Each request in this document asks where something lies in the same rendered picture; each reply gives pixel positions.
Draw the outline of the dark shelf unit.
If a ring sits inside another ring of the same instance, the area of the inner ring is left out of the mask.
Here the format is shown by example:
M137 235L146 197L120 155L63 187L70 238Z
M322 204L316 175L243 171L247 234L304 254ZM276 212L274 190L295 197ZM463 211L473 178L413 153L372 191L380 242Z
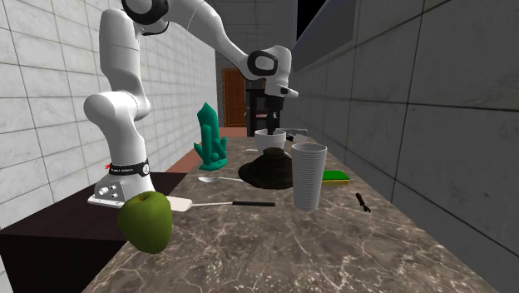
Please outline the dark shelf unit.
M267 110L264 107L265 80L245 81L245 105L247 136L252 137L256 130L266 128Z

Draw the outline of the white cup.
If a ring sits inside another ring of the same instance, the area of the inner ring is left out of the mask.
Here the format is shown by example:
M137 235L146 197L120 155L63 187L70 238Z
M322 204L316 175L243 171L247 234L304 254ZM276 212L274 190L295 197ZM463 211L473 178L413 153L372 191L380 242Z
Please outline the white cup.
M283 149L286 141L286 131L276 129L272 134L268 133L266 128L255 131L255 144L260 155L264 149L269 147L278 147Z

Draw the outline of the brown wooden door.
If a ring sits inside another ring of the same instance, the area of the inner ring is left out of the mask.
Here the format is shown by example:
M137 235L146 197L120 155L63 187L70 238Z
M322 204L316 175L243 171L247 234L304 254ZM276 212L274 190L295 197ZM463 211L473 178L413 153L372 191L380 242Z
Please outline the brown wooden door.
M245 80L236 68L222 70L223 115L225 127L246 127Z

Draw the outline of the teal crystal figure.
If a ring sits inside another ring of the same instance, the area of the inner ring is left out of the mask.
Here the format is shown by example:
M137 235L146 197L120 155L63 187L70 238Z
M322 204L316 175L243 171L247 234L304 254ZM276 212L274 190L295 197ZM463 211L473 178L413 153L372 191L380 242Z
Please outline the teal crystal figure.
M215 171L227 164L226 137L220 137L218 117L215 110L205 102L197 112L200 124L201 144L194 149L202 159L201 170Z

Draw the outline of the grey ribbed cup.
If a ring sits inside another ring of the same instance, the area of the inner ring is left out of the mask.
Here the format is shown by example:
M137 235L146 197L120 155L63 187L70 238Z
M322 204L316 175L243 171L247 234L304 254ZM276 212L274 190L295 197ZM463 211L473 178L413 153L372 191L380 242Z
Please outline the grey ribbed cup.
M310 142L291 147L293 203L301 211L318 208L327 150L324 145Z

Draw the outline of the green and yellow sponge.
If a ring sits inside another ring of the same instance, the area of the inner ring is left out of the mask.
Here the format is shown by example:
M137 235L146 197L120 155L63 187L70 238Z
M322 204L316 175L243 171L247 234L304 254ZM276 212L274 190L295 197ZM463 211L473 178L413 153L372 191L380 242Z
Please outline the green and yellow sponge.
M322 184L328 186L348 185L350 178L341 170L324 170Z

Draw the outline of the silver spoon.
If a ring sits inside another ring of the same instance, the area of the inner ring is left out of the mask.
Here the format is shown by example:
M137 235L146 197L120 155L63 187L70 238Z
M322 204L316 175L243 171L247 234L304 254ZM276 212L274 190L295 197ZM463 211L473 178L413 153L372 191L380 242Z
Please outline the silver spoon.
M211 182L215 182L215 181L218 181L218 180L228 180L228 181L239 181L239 182L244 182L242 179L239 179L239 178L229 178L229 177L222 177L222 176L218 176L218 177L208 177L208 176L200 176L198 177L198 179L200 181L203 181L203 182L206 182L206 183L211 183Z

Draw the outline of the small black tool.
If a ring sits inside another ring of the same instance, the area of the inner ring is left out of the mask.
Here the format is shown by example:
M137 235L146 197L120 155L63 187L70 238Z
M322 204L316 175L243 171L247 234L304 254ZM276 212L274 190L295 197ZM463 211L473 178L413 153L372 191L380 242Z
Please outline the small black tool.
M359 205L363 208L363 210L368 212L368 213L371 213L370 208L365 204L365 202L364 202L362 196L360 195L360 193L357 192L355 194L355 196L356 196L356 198L358 200Z

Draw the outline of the green apple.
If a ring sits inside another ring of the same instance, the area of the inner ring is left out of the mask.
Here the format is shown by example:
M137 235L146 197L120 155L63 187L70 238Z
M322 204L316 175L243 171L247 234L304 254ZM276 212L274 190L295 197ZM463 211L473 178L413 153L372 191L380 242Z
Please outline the green apple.
M142 192L122 206L117 225L138 251L157 254L166 248L171 238L170 203L157 191Z

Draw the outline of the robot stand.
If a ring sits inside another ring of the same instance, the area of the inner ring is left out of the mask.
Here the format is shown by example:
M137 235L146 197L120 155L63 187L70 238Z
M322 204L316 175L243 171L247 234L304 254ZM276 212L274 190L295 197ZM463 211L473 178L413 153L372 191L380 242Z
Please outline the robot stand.
M89 186L0 230L13 293L82 293L126 244L116 208L89 204Z

